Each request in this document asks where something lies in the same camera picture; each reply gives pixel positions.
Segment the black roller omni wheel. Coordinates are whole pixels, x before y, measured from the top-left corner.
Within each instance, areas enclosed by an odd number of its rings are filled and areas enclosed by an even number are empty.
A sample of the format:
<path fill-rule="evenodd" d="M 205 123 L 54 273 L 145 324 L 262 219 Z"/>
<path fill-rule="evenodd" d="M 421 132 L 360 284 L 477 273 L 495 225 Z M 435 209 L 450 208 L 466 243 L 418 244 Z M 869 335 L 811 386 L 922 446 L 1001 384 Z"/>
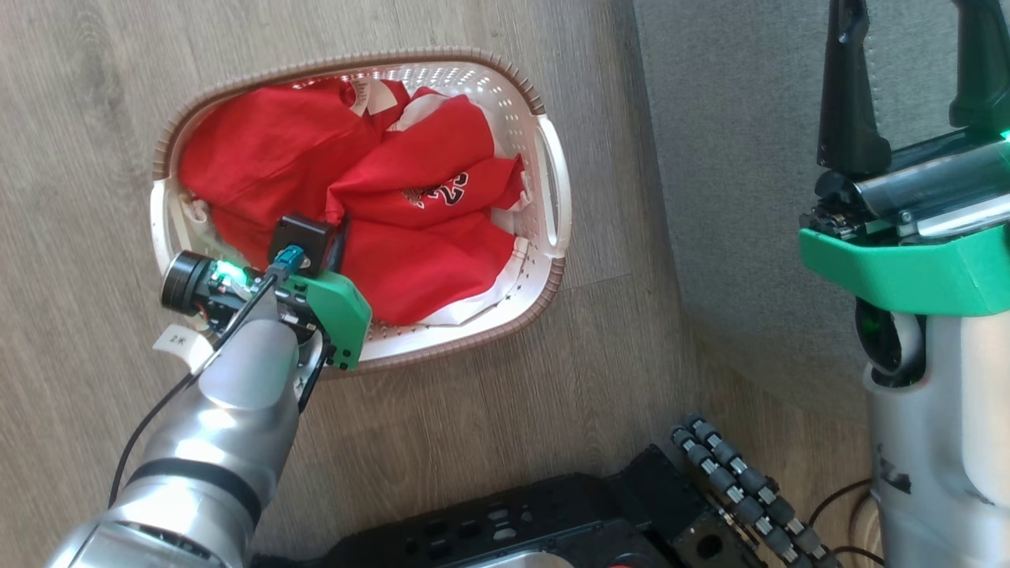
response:
<path fill-rule="evenodd" d="M 689 414 L 672 429 L 671 441 L 704 474 L 733 520 L 758 533 L 787 568 L 843 568 L 815 529 L 800 520 L 778 484 L 748 464 L 717 428 Z"/>

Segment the grey fabric sofa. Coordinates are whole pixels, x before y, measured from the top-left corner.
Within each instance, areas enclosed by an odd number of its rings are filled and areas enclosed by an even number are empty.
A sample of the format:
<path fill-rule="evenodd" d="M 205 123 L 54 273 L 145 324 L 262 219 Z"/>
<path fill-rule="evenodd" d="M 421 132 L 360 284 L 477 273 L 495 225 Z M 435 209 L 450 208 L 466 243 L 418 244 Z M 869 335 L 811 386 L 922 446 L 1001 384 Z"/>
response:
<path fill-rule="evenodd" d="M 779 402 L 865 412 L 854 298 L 805 269 L 830 0 L 634 0 L 679 305 Z"/>

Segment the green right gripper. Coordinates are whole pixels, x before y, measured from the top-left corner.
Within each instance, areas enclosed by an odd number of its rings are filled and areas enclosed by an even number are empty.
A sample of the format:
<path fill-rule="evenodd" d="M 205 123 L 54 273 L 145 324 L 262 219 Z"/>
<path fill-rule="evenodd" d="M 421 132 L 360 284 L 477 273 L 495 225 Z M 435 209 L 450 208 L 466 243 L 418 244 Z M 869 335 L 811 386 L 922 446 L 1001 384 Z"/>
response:
<path fill-rule="evenodd" d="M 866 0 L 829 0 L 817 161 L 832 171 L 801 217 L 799 251 L 809 270 L 885 312 L 1010 310 L 1010 29 L 1000 0 L 952 3 L 949 120 L 975 132 L 909 145 L 891 165 L 863 50 Z"/>

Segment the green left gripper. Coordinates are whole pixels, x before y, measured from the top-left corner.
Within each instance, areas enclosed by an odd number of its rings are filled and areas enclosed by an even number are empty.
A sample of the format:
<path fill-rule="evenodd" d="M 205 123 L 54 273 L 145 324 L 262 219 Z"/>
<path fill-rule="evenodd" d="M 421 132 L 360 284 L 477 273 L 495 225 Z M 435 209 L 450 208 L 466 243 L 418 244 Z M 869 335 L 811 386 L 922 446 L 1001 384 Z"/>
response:
<path fill-rule="evenodd" d="M 161 305 L 190 317 L 199 332 L 217 339 L 252 301 L 264 280 L 266 275 L 255 269 L 183 251 L 167 266 Z M 280 320 L 295 332 L 301 345 L 320 338 L 329 348 L 328 366 L 357 369 L 372 309 L 349 279 L 329 271 L 315 278 L 292 275 L 273 290 Z"/>

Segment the white laundry basket brown rim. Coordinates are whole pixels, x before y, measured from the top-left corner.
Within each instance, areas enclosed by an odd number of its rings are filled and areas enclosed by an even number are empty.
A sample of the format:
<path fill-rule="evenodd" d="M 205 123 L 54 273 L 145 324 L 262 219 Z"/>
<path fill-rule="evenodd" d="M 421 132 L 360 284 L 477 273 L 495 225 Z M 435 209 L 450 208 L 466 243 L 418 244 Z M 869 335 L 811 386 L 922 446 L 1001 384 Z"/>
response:
<path fill-rule="evenodd" d="M 301 62 L 228 80 L 188 102 L 167 123 L 155 149 L 149 227 L 159 273 L 165 275 L 184 249 L 245 265 L 211 222 L 189 215 L 190 192 L 176 179 L 181 151 L 207 114 L 225 100 L 266 85 L 367 77 L 401 80 L 409 90 L 429 87 L 472 97 L 490 112 L 493 132 L 504 150 L 522 155 L 531 202 L 519 212 L 493 217 L 498 226 L 529 244 L 518 282 L 498 305 L 461 326 L 372 326 L 357 374 L 450 356 L 529 326 L 551 305 L 565 274 L 573 219 L 569 170 L 556 126 L 533 83 L 515 65 L 479 48 L 408 48 Z"/>

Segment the red basketball jersey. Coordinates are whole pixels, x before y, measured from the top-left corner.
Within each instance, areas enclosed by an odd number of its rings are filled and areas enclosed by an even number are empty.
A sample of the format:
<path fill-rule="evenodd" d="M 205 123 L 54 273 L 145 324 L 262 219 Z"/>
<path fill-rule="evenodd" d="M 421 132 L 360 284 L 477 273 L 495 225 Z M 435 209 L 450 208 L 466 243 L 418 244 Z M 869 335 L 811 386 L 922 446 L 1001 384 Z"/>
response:
<path fill-rule="evenodd" d="M 519 154 L 469 95 L 400 80 L 311 80 L 214 109 L 181 155 L 181 183 L 257 269 L 284 215 L 349 223 L 340 273 L 390 326 L 457 326 L 520 280 L 529 244 L 495 212 L 528 204 Z"/>

